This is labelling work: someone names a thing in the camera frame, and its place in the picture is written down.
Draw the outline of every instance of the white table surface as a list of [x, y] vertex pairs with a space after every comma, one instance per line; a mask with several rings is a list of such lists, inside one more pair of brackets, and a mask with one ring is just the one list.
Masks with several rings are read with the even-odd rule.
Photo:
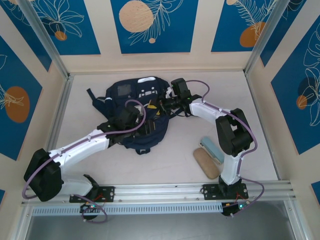
[[[258, 115], [242, 71], [136, 72], [76, 75], [63, 117], [57, 148], [68, 145], [93, 131], [106, 118], [93, 106], [87, 93], [105, 96], [114, 82], [157, 76], [168, 82], [184, 78], [202, 80], [210, 85], [206, 101], [226, 109], [240, 108], [258, 141], [258, 149], [245, 156], [240, 174], [252, 180], [278, 180]], [[188, 83], [192, 94], [203, 95], [206, 86]], [[97, 152], [74, 166], [72, 172], [91, 175], [101, 185], [167, 184], [216, 182], [206, 177], [193, 157], [202, 137], [209, 136], [219, 146], [216, 126], [199, 117], [175, 117], [170, 120], [164, 139], [151, 152], [136, 154], [133, 149], [114, 145]]]

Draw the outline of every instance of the metal base plate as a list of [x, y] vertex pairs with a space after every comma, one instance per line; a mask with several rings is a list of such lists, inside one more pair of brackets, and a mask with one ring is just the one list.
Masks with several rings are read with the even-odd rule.
[[223, 196], [219, 190], [219, 184], [204, 184], [202, 185], [201, 192], [204, 195], [204, 200], [235, 200], [237, 198], [237, 193], [241, 195], [244, 199], [248, 199], [248, 190], [246, 184], [241, 183], [238, 187], [233, 188], [232, 192], [227, 196]]
[[[114, 186], [100, 186], [98, 189], [98, 196], [93, 201], [95, 203], [113, 203], [115, 196]], [[70, 196], [70, 203], [85, 203], [86, 201], [76, 196]]]

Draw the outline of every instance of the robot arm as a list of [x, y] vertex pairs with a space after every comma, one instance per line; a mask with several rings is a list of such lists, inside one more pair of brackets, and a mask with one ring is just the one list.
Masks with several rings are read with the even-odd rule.
[[[171, 84], [176, 96], [170, 98], [164, 96], [156, 99], [155, 102], [152, 102], [152, 105], [158, 106], [166, 114], [171, 114], [174, 109], [181, 109], [189, 115], [197, 116], [216, 124], [219, 145], [226, 154], [223, 171], [219, 178], [219, 189], [226, 199], [229, 199], [230, 196], [232, 198], [234, 187], [241, 184], [238, 174], [241, 155], [243, 151], [249, 149], [253, 141], [248, 131], [232, 117], [236, 116], [249, 126], [243, 111], [238, 108], [229, 111], [210, 107], [210, 104], [206, 104], [201, 100], [201, 96], [191, 95], [183, 78], [176, 79]], [[104, 133], [134, 127], [137, 124], [139, 115], [140, 112], [135, 107], [126, 107], [123, 114], [120, 115], [120, 119], [117, 118], [101, 124], [89, 135], [74, 143], [50, 152], [46, 152], [43, 149], [36, 151], [26, 170], [24, 180], [27, 181], [44, 162], [58, 155], [35, 175], [30, 182], [29, 185], [37, 197], [43, 202], [52, 199], [57, 194], [78, 194], [94, 199], [95, 189], [98, 184], [88, 175], [67, 175], [68, 170], [88, 156], [105, 150], [121, 142], [123, 138], [130, 136], [131, 133], [123, 133], [113, 134], [107, 138]]]

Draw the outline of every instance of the black bracket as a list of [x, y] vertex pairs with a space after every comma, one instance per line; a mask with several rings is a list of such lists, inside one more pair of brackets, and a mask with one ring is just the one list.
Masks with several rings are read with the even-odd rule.
[[[23, 179], [27, 181], [30, 176], [47, 160], [50, 153], [43, 148], [34, 152]], [[60, 163], [49, 162], [30, 182], [29, 186], [41, 202], [54, 198], [61, 190], [64, 181], [61, 178]]]
[[201, 193], [204, 195], [204, 200], [235, 200], [237, 199], [237, 193], [244, 199], [248, 199], [248, 190], [246, 184], [240, 183], [232, 189], [223, 193], [219, 184], [204, 184], [201, 188]]
[[[114, 186], [99, 186], [97, 189], [96, 198], [91, 199], [95, 203], [113, 203], [115, 197]], [[70, 196], [69, 203], [86, 203], [87, 201], [77, 196]]]
[[[248, 127], [248, 121], [244, 112], [236, 108], [230, 111], [231, 114], [242, 120]], [[229, 115], [220, 116], [215, 120], [219, 145], [227, 154], [236, 157], [243, 150], [248, 150], [253, 139], [248, 130], [237, 120]]]

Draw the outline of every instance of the backpack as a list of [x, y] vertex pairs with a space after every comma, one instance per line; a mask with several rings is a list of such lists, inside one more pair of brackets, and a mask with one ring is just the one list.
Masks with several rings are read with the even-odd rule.
[[148, 108], [150, 100], [166, 95], [168, 90], [171, 90], [168, 82], [159, 77], [150, 76], [118, 81], [106, 90], [105, 97], [96, 98], [90, 88], [87, 92], [92, 99], [92, 105], [107, 119], [119, 116], [125, 107], [125, 102], [129, 99], [142, 103], [146, 112], [145, 123], [152, 121], [154, 130], [149, 134], [141, 134], [138, 129], [137, 134], [125, 137], [121, 142], [127, 149], [135, 149], [137, 154], [142, 155], [149, 153], [150, 148], [162, 141], [169, 119], [175, 116], [173, 114], [157, 115], [159, 109]]

